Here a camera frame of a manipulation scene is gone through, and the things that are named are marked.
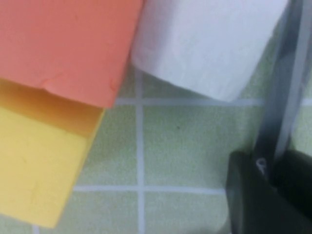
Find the white block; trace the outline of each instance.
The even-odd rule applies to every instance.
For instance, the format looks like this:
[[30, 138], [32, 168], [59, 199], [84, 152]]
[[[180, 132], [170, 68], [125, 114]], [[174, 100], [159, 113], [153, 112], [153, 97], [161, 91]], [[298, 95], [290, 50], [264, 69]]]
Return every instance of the white block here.
[[146, 0], [132, 63], [223, 101], [253, 74], [287, 0]]

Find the orange block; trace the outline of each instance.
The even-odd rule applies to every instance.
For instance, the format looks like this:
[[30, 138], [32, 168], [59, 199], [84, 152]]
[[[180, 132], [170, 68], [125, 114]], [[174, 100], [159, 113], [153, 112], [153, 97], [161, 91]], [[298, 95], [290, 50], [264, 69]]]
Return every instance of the orange block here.
[[0, 77], [111, 107], [142, 2], [0, 0]]

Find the light green surface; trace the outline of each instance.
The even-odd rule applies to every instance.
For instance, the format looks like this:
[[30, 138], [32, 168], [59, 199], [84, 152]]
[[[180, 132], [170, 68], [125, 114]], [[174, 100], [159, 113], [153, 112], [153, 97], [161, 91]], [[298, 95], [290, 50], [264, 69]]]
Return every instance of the light green surface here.
[[145, 107], [145, 184], [222, 188], [229, 153], [251, 149], [260, 116], [260, 107]]
[[73, 193], [58, 226], [41, 234], [137, 233], [137, 194]]
[[107, 111], [77, 185], [137, 184], [136, 110]]
[[213, 234], [227, 214], [225, 195], [146, 194], [146, 234]]
[[[271, 63], [270, 55], [264, 56], [241, 98], [264, 98]], [[31, 225], [0, 217], [0, 234], [137, 234], [142, 221], [146, 234], [217, 233], [228, 213], [220, 189], [229, 153], [252, 148], [262, 107], [148, 102], [143, 107], [142, 126], [137, 128], [135, 104], [141, 102], [135, 98], [135, 86], [130, 69], [119, 97], [133, 105], [107, 111], [77, 182], [90, 191], [73, 193], [54, 230], [33, 232]], [[312, 97], [311, 82], [305, 97]], [[207, 99], [145, 75], [143, 100], [154, 98]], [[143, 133], [145, 166], [141, 221], [137, 190], [140, 193], [144, 188], [137, 186], [137, 129]], [[293, 141], [297, 149], [310, 155], [311, 129], [312, 106], [305, 106]]]

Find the yellow block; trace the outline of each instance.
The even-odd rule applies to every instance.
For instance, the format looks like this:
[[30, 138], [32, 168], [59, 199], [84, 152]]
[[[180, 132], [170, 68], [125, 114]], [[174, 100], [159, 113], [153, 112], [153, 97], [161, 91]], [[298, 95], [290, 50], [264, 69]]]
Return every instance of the yellow block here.
[[0, 213], [54, 227], [103, 113], [0, 81]]

